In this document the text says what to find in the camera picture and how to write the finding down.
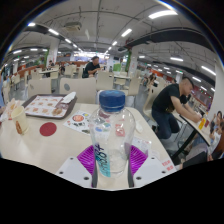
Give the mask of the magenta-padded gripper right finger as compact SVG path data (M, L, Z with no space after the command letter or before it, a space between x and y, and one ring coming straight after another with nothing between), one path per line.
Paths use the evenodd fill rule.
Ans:
M168 175L165 167L150 152L143 153L135 146L131 147L128 184L130 188L140 188Z

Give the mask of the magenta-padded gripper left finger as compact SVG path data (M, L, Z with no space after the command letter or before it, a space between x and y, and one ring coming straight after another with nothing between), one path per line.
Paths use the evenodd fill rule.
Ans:
M84 188L96 188L98 174L93 147L87 147L77 157L68 157L56 175Z

